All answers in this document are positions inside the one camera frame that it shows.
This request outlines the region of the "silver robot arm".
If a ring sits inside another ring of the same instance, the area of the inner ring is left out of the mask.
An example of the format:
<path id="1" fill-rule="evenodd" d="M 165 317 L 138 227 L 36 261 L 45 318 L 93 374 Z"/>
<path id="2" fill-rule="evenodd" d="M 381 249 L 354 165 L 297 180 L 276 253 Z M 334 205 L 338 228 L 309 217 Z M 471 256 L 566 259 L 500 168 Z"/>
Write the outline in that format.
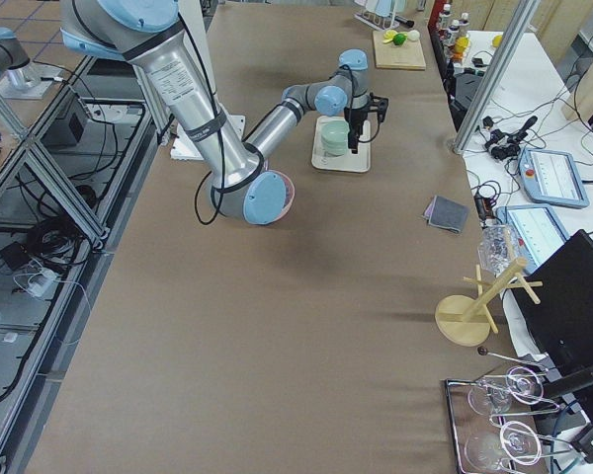
<path id="1" fill-rule="evenodd" d="M 66 47 L 124 61 L 145 73 L 210 168 L 208 194 L 215 212 L 250 224 L 273 223 L 290 208 L 290 180 L 270 170 L 267 158 L 306 113 L 343 115 L 349 148 L 356 150 L 375 100 L 366 54 L 349 49 L 327 80 L 286 89 L 240 138 L 211 84 L 210 63 L 198 49 L 206 31 L 187 27 L 178 2 L 63 1 L 60 14 Z"/>
<path id="2" fill-rule="evenodd" d="M 0 77 L 7 70 L 18 70 L 31 62 L 15 33 L 0 27 Z"/>

